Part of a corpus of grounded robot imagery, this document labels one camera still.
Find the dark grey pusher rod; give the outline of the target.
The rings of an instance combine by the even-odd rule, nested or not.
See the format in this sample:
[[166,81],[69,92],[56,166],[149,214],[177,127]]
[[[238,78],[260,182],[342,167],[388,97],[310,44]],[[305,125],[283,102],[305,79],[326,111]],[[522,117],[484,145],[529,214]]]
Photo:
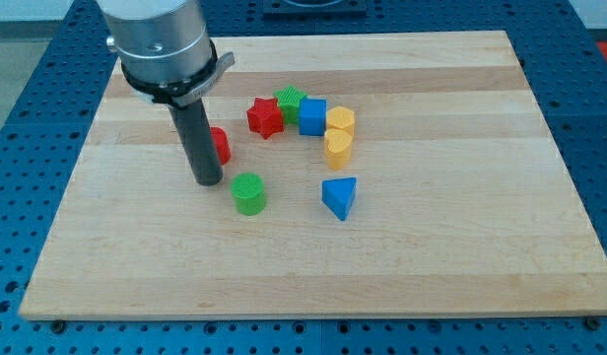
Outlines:
[[203,186],[219,183],[223,170],[203,102],[170,107],[169,111],[196,182]]

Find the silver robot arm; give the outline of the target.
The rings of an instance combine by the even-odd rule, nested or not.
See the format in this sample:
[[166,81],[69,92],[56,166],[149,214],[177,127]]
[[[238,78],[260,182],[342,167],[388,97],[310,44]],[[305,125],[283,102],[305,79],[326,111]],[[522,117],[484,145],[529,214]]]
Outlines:
[[202,98],[235,63],[210,38],[199,0],[98,0],[109,29],[106,46],[144,100],[164,105],[196,182],[223,178]]

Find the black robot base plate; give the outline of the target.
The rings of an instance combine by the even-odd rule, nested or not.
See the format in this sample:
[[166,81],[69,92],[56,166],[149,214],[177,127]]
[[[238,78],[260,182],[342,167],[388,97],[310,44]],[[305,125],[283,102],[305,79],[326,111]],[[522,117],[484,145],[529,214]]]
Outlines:
[[364,15],[366,0],[263,0],[264,18],[312,15]]

